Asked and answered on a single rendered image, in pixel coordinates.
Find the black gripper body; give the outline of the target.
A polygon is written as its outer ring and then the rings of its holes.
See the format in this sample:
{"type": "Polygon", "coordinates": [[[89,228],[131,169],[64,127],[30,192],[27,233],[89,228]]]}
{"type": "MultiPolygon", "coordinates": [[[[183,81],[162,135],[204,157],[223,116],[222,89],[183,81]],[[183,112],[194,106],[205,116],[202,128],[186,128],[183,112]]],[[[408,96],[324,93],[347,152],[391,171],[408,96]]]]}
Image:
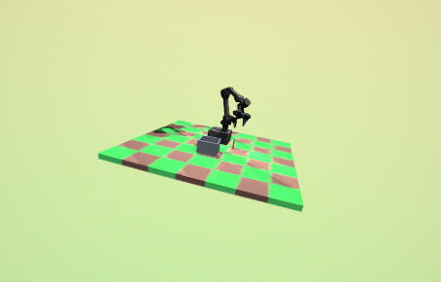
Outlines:
{"type": "Polygon", "coordinates": [[[245,111],[244,111],[244,109],[242,109],[241,108],[241,110],[242,110],[242,112],[243,112],[243,115],[236,115],[236,116],[238,116],[238,117],[229,117],[229,120],[234,120],[234,121],[237,121],[238,119],[242,119],[242,117],[244,117],[244,116],[246,116],[247,118],[251,118],[251,115],[249,114],[249,113],[245,113],[245,111]]]}

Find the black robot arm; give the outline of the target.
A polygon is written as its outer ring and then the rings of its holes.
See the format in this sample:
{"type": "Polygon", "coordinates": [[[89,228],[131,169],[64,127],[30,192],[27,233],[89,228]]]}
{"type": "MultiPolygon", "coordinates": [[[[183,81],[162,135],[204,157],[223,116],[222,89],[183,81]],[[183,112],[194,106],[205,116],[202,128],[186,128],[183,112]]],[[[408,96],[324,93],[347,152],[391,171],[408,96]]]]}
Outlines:
{"type": "MultiPolygon", "coordinates": [[[[239,109],[233,111],[233,116],[240,115],[240,114],[243,115],[241,108],[244,109],[244,108],[251,105],[251,101],[248,97],[245,98],[243,95],[239,94],[232,87],[223,88],[220,91],[220,95],[223,99],[223,110],[224,110],[224,115],[222,117],[220,124],[222,124],[221,131],[225,131],[225,132],[229,131],[228,126],[231,125],[231,123],[232,123],[232,121],[229,120],[229,117],[232,117],[232,115],[229,114],[229,103],[228,103],[228,97],[229,97],[230,93],[232,94],[232,96],[234,97],[234,100],[236,102],[241,102],[236,105],[237,109],[238,108],[239,109]]],[[[238,117],[238,116],[236,116],[236,117],[238,117]]]]}

